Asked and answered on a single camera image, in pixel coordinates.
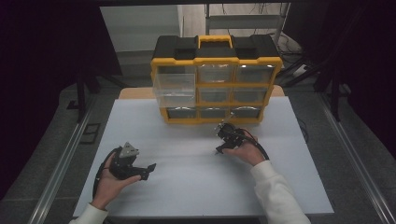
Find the gray floor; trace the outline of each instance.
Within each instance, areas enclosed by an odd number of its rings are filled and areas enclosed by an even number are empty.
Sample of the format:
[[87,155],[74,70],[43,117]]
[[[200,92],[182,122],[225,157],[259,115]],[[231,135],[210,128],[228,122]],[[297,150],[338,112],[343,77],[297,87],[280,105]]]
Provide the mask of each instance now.
[[[284,41],[282,43],[286,44],[287,38],[282,39]],[[118,77],[120,80],[136,87],[152,85],[149,78],[150,52],[123,52],[119,54],[119,57],[123,72],[123,77]],[[290,78],[278,77],[276,83],[284,83]],[[102,86],[100,93],[93,95],[87,92],[87,97],[96,99],[88,123],[100,123],[99,135],[92,144],[78,144],[44,223],[67,223],[72,218],[79,194],[106,127],[111,107],[120,93],[120,88],[113,83],[101,78],[98,80]],[[315,80],[315,77],[311,77],[294,87],[284,89],[290,98],[296,117],[304,122],[302,126],[305,126],[308,133],[308,148],[335,212],[333,215],[311,217],[311,221],[312,223],[382,223],[325,115],[318,94],[313,91],[312,83]],[[28,222],[54,167],[76,128],[78,112],[66,109],[69,102],[76,99],[77,92],[74,85],[61,93],[60,104],[47,132],[19,178],[0,202],[0,223]],[[340,98],[339,112],[341,123],[351,142],[395,214],[395,160],[354,113],[347,103],[347,98]],[[91,140],[92,135],[85,134],[80,141]],[[137,221],[117,220],[117,223],[136,223]]]

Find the long-sleeve shirt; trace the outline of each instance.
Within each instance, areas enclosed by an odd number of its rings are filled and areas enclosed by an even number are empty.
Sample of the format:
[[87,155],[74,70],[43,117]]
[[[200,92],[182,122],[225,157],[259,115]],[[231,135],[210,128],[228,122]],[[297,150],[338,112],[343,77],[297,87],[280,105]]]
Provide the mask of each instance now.
[[[256,195],[269,224],[311,223],[295,200],[286,179],[278,174],[270,161],[255,165],[250,172],[256,180]],[[87,204],[82,215],[70,224],[102,224],[107,211]]]

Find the white tabletop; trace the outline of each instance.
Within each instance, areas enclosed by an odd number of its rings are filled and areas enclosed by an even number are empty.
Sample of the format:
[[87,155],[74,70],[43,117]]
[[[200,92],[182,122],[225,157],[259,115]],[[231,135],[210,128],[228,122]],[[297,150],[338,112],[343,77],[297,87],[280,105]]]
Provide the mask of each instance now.
[[[92,200],[99,165],[115,147],[138,148],[134,166],[157,163],[148,181],[127,187],[108,207],[114,217],[260,217],[254,180],[245,164],[215,155],[217,124],[164,123],[155,100],[116,100],[74,216]],[[289,181],[307,215],[333,213],[288,97],[272,97],[260,124],[243,125]]]

